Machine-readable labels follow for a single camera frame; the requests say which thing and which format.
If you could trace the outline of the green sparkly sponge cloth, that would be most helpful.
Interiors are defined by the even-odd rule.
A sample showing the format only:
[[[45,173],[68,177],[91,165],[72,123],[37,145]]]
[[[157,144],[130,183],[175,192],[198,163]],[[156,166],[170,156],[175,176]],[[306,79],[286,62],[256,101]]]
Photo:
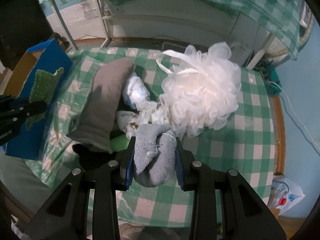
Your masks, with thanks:
[[[36,71],[35,81],[29,96],[29,103],[43,101],[47,106],[41,113],[31,116],[26,120],[25,125],[28,131],[31,129],[33,124],[45,117],[47,107],[53,98],[57,84],[60,81],[63,72],[63,67],[57,69],[54,74],[41,69]]]

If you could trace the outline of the grey cloth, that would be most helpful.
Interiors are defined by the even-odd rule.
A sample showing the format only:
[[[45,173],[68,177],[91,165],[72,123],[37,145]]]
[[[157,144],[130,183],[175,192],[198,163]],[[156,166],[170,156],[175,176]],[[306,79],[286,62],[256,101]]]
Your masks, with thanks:
[[[103,65],[97,71],[90,95],[82,110],[77,128],[68,133],[70,139],[111,152],[113,129],[121,91],[134,71],[135,63],[121,58]]]

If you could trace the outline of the grey sock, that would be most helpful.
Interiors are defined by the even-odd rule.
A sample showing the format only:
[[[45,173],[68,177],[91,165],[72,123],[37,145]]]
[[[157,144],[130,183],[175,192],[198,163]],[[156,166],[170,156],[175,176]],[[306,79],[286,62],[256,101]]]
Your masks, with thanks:
[[[135,133],[134,179],[143,187],[167,183],[176,169],[176,131],[170,125],[143,124]]]

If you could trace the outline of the white mesh bath pouf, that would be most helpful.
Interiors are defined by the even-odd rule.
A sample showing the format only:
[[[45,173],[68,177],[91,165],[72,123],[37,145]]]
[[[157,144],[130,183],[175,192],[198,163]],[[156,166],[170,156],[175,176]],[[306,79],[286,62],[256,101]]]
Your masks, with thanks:
[[[220,130],[238,109],[241,69],[231,55],[228,44],[219,42],[206,53],[189,45],[183,53],[165,50],[155,58],[167,74],[159,99],[180,138]]]

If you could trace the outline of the green soft object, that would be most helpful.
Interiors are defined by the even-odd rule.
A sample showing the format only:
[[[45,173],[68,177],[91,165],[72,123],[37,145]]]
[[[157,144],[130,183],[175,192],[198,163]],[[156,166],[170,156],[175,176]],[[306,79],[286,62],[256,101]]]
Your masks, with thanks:
[[[120,135],[116,138],[111,139],[111,150],[112,152],[119,152],[127,149],[130,140],[126,137],[126,135]]]

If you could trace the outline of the blue cardboard box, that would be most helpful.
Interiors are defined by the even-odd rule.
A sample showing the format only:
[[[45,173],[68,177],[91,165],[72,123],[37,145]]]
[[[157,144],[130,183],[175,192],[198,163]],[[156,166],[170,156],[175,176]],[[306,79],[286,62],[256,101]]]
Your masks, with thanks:
[[[50,109],[73,63],[55,39],[25,52],[1,95],[1,148],[36,160]]]

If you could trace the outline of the white plastic bag on floor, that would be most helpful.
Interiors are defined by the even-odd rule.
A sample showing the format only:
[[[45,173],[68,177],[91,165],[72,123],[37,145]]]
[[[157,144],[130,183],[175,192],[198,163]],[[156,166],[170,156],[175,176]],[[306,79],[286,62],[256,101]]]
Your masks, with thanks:
[[[305,197],[303,190],[291,179],[284,175],[273,176],[271,193],[267,206],[279,211],[282,215]]]

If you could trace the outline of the green checkered tablecloth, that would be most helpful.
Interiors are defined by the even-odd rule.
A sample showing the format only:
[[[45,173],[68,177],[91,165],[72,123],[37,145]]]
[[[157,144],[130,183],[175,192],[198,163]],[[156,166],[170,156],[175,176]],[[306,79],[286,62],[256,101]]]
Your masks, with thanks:
[[[155,61],[157,55],[156,50],[138,48],[93,48],[69,54],[73,67],[50,111],[40,158],[27,161],[40,181],[55,188],[77,167],[78,158],[67,133],[84,106],[98,68],[122,57],[132,58],[152,100],[157,100],[165,78]],[[238,104],[222,129],[205,129],[198,137],[184,137],[183,148],[212,169],[238,170],[266,202],[273,178],[275,143],[271,107],[259,73],[241,71]],[[188,227],[192,204],[193,193],[182,191],[176,178],[154,188],[132,183],[129,190],[117,193],[119,220],[147,226]]]

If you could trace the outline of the crumpled white plastic bag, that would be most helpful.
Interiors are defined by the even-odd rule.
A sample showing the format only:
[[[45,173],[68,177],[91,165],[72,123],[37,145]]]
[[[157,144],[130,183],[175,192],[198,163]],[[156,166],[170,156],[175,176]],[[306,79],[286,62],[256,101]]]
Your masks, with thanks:
[[[132,111],[117,111],[116,123],[125,133],[127,139],[135,136],[136,130],[143,124],[169,125],[168,110],[154,101],[144,100],[137,106],[138,113]]]

